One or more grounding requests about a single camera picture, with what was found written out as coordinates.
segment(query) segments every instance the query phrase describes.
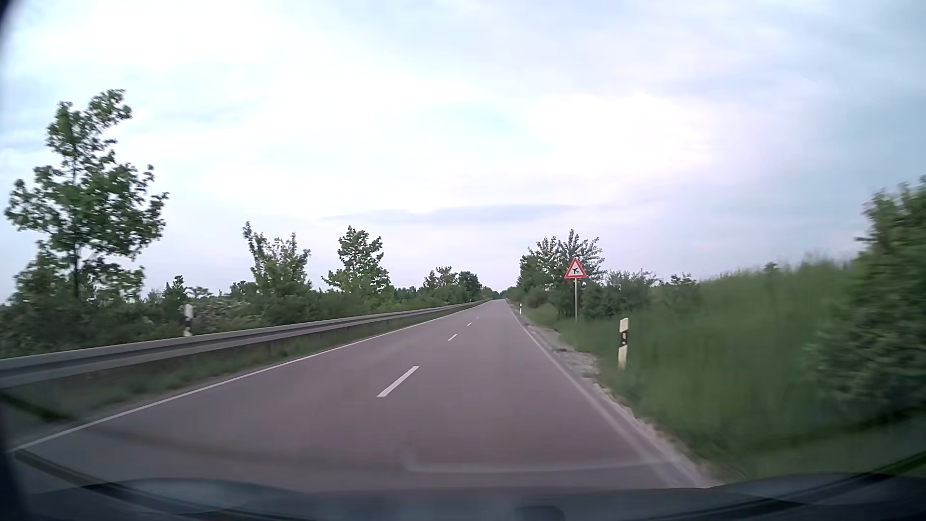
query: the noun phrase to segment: warning sign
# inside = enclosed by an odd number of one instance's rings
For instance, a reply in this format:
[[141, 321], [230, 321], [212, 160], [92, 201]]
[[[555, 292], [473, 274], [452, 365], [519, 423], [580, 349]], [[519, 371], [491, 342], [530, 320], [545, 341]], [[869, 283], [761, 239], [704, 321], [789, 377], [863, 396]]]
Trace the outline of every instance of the warning sign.
[[578, 259], [573, 259], [569, 264], [569, 269], [566, 270], [566, 278], [568, 279], [583, 279], [588, 275], [585, 274], [585, 270], [582, 269], [582, 265], [579, 264]]

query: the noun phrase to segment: tall grass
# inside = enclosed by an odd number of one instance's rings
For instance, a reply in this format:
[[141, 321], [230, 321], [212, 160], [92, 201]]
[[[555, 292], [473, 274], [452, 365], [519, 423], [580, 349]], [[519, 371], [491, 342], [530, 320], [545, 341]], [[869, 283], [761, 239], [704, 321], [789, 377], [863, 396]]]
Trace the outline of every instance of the tall grass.
[[921, 421], [857, 428], [814, 388], [804, 346], [847, 279], [844, 265], [810, 260], [704, 281], [683, 311], [657, 299], [629, 315], [624, 371], [620, 317], [559, 321], [550, 305], [527, 314], [598, 355], [603, 384], [723, 477], [869, 471], [922, 451], [926, 431]]

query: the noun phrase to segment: metal guardrail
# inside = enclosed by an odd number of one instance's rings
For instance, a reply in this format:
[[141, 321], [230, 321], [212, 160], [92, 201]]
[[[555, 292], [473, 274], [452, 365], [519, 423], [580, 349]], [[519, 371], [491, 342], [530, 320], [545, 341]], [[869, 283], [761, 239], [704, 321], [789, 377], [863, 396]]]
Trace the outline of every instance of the metal guardrail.
[[44, 380], [193, 355], [216, 349], [300, 337], [360, 324], [373, 324], [387, 320], [450, 311], [457, 308], [464, 309], [481, 303], [483, 301], [453, 304], [440, 308], [393, 311], [301, 324], [275, 325], [226, 333], [211, 333], [196, 337], [166, 338], [163, 340], [118, 344], [116, 346], [74, 349], [7, 358], [0, 360], [0, 388], [12, 388]]

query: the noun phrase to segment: tree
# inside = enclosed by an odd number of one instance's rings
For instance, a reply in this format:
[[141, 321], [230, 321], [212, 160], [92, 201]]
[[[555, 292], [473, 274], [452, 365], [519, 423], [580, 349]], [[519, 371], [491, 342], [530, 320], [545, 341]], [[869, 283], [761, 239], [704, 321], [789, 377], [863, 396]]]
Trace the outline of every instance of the tree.
[[450, 266], [438, 266], [437, 268], [437, 285], [450, 286], [457, 283], [457, 274], [453, 272]]
[[[263, 234], [255, 233], [250, 222], [244, 224], [243, 235], [254, 258], [251, 273], [255, 304], [266, 320], [274, 325], [310, 320], [314, 309], [309, 299], [312, 281], [306, 276], [306, 264], [311, 251], [299, 249], [295, 234], [285, 241], [276, 237], [270, 242]], [[232, 298], [243, 296], [247, 290], [244, 283], [232, 286]]]
[[494, 289], [491, 289], [489, 286], [483, 286], [479, 292], [480, 300], [483, 299], [498, 299], [500, 295]]
[[[551, 292], [549, 300], [557, 307], [557, 315], [573, 316], [575, 314], [573, 288], [564, 275], [572, 259], [578, 259], [588, 275], [587, 281], [600, 282], [605, 275], [601, 269], [601, 264], [604, 262], [601, 253], [598, 237], [592, 240], [582, 239], [575, 233], [575, 230], [569, 230], [569, 237], [566, 241], [557, 239], [555, 235], [553, 238], [544, 237], [543, 240], [537, 241], [536, 249], [528, 248], [528, 255], [521, 258], [522, 268], [525, 266], [530, 268], [527, 274], [532, 273], [530, 270], [535, 270], [539, 274], [533, 279], [523, 280], [531, 280], [532, 283], [544, 281], [545, 288]], [[584, 284], [584, 281], [579, 283], [580, 290]]]
[[229, 298], [241, 301], [254, 301], [257, 297], [257, 283], [239, 281], [229, 286]]
[[606, 282], [591, 281], [582, 293], [582, 314], [588, 318], [608, 318], [625, 315], [649, 304], [651, 289], [659, 283], [652, 274], [608, 271]]
[[527, 292], [527, 295], [524, 296], [524, 303], [527, 304], [529, 308], [537, 308], [545, 304], [549, 298], [550, 296], [545, 289], [541, 286], [534, 286]]
[[190, 291], [193, 292], [193, 300], [204, 300], [214, 297], [212, 291], [207, 287], [202, 286], [193, 286], [190, 288]]
[[424, 282], [421, 283], [421, 289], [425, 291], [433, 291], [437, 288], [439, 283], [437, 282], [437, 275], [434, 274], [434, 270], [431, 270], [428, 273], [428, 276], [424, 277]]
[[160, 303], [168, 317], [177, 315], [178, 309], [190, 301], [190, 287], [183, 282], [183, 275], [174, 277], [173, 284], [164, 284]]
[[282, 297], [299, 295], [311, 289], [312, 281], [306, 276], [311, 250], [304, 248], [299, 251], [295, 233], [285, 241], [276, 237], [270, 242], [263, 234], [256, 234], [250, 222], [245, 222], [242, 235], [254, 258], [251, 273], [258, 292]]
[[382, 267], [382, 238], [369, 240], [369, 233], [347, 226], [347, 233], [338, 239], [338, 259], [344, 268], [328, 272], [325, 282], [341, 291], [359, 295], [366, 302], [381, 304], [382, 294], [392, 285], [389, 272]]
[[393, 297], [398, 302], [412, 300], [418, 295], [418, 290], [414, 286], [397, 287], [393, 292]]
[[700, 302], [700, 287], [690, 273], [674, 274], [668, 282], [659, 281], [659, 296], [664, 306], [677, 313], [687, 313]]
[[71, 110], [69, 101], [58, 103], [55, 119], [46, 129], [45, 144], [61, 156], [59, 167], [33, 169], [32, 186], [14, 183], [6, 217], [18, 230], [47, 235], [38, 242], [44, 265], [56, 273], [69, 273], [71, 294], [81, 300], [95, 291], [108, 298], [136, 297], [144, 280], [144, 267], [127, 270], [107, 256], [134, 261], [162, 235], [161, 210], [168, 194], [148, 196], [154, 167], [144, 172], [131, 163], [119, 163], [113, 145], [103, 133], [131, 119], [123, 104], [122, 89], [95, 95], [85, 110]]
[[480, 290], [482, 290], [482, 284], [479, 282], [479, 276], [476, 275], [476, 273], [460, 272], [459, 275], [457, 275], [457, 282], [466, 293], [466, 300], [468, 302], [481, 299]]
[[10, 297], [13, 303], [38, 302], [42, 299], [67, 295], [69, 281], [62, 276], [57, 257], [47, 248], [39, 247], [35, 260], [16, 277], [16, 292]]
[[548, 287], [552, 282], [553, 278], [544, 270], [538, 254], [532, 253], [521, 256], [517, 287], [530, 292], [538, 286], [540, 288]]
[[926, 406], [926, 176], [865, 208], [845, 300], [808, 346], [820, 385], [856, 411]]
[[520, 286], [509, 286], [501, 293], [502, 299], [510, 299], [515, 302], [522, 302], [526, 297], [524, 289]]

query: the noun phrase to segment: asphalt road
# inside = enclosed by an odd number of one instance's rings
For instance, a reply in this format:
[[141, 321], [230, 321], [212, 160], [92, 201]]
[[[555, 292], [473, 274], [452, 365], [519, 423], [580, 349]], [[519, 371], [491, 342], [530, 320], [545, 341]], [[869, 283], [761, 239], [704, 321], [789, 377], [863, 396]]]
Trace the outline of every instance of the asphalt road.
[[[239, 377], [29, 451], [104, 480], [299, 490], [697, 486], [503, 300]], [[28, 490], [54, 480], [18, 465]]]

